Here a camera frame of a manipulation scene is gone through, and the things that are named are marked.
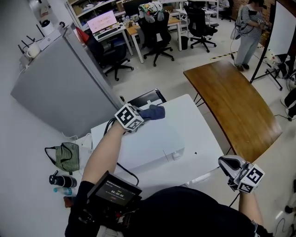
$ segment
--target brown wooden tabletop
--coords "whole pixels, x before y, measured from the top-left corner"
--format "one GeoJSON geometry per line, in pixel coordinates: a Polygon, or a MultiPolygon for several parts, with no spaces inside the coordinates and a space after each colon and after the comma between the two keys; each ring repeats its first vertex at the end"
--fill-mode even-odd
{"type": "Polygon", "coordinates": [[[254,162],[282,130],[269,107],[229,61],[184,72],[222,128],[234,153],[254,162]]]}

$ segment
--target black shirt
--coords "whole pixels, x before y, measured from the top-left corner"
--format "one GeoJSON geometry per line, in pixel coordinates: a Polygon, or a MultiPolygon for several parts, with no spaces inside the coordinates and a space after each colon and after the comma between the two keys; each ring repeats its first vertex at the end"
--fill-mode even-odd
{"type": "MultiPolygon", "coordinates": [[[[66,237],[96,236],[99,226],[90,230],[78,220],[87,193],[94,185],[80,184],[71,208],[66,237]]],[[[253,237],[255,227],[244,214],[219,204],[210,196],[186,187],[171,187],[156,192],[140,202],[125,237],[134,236],[227,236],[253,237]]]]}

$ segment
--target floor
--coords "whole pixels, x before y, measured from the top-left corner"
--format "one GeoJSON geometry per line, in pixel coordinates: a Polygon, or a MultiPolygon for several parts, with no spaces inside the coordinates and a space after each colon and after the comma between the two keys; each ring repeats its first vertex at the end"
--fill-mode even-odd
{"type": "MultiPolygon", "coordinates": [[[[109,82],[112,84],[115,93],[124,96],[125,100],[129,101],[141,94],[158,88],[166,100],[174,99],[183,94],[189,94],[194,99],[196,96],[195,89],[184,77],[183,71],[214,62],[215,60],[229,60],[233,62],[230,56],[212,60],[211,58],[229,53],[231,43],[232,52],[236,52],[240,45],[239,40],[232,42],[229,37],[233,30],[234,22],[218,20],[218,23],[220,24],[217,28],[218,32],[211,40],[217,44],[217,47],[213,48],[213,46],[209,46],[210,53],[207,53],[202,45],[196,45],[194,49],[188,47],[187,50],[178,51],[176,33],[171,34],[172,40],[170,46],[173,48],[173,52],[168,52],[174,56],[174,62],[169,58],[160,56],[156,62],[157,67],[153,67],[154,57],[149,56],[141,64],[138,60],[136,50],[133,48],[134,56],[130,57],[131,61],[127,65],[132,65],[135,70],[119,71],[119,81],[114,80],[114,74],[108,75],[109,82]]],[[[261,56],[262,51],[263,48],[256,50],[255,55],[249,63],[250,69],[243,72],[243,75],[248,80],[251,79],[258,65],[259,59],[257,57],[261,56]]],[[[263,63],[258,75],[263,74],[266,68],[267,66],[263,63]]],[[[284,107],[280,104],[279,98],[286,96],[288,89],[283,79],[279,79],[279,81],[283,86],[282,91],[279,91],[274,81],[268,76],[255,81],[253,86],[275,115],[281,114],[285,116],[284,107]]],[[[221,149],[226,154],[230,146],[213,115],[209,112],[205,104],[201,105],[199,110],[213,131],[221,149]]],[[[283,133],[256,161],[266,172],[264,179],[256,190],[256,195],[263,214],[265,228],[269,232],[273,232],[274,235],[276,234],[276,236],[286,236],[290,231],[288,227],[294,220],[293,214],[286,215],[283,211],[288,202],[293,203],[294,201],[292,197],[292,182],[296,175],[296,122],[289,122],[280,116],[277,116],[276,119],[280,123],[283,133]]],[[[227,178],[221,169],[212,171],[203,179],[191,182],[189,186],[209,194],[225,205],[229,205],[236,196],[236,193],[231,191],[227,186],[227,178]]],[[[234,203],[233,208],[238,208],[238,200],[234,203]]]]}

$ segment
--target green pouch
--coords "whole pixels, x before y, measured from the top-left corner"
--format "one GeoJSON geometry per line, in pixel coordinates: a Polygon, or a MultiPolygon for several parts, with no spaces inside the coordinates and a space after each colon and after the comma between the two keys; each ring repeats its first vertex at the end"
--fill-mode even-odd
{"type": "Polygon", "coordinates": [[[79,170],[79,146],[77,144],[62,143],[60,146],[47,147],[44,150],[51,162],[59,169],[67,172],[79,170]],[[55,149],[56,160],[48,155],[47,149],[55,149]]]}

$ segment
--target grey refrigerator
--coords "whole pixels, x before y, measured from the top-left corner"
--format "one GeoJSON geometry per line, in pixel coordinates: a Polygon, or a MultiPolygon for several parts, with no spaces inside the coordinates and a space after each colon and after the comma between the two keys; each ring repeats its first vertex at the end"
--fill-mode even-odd
{"type": "Polygon", "coordinates": [[[84,136],[122,106],[74,24],[20,74],[11,95],[66,136],[84,136]]]}

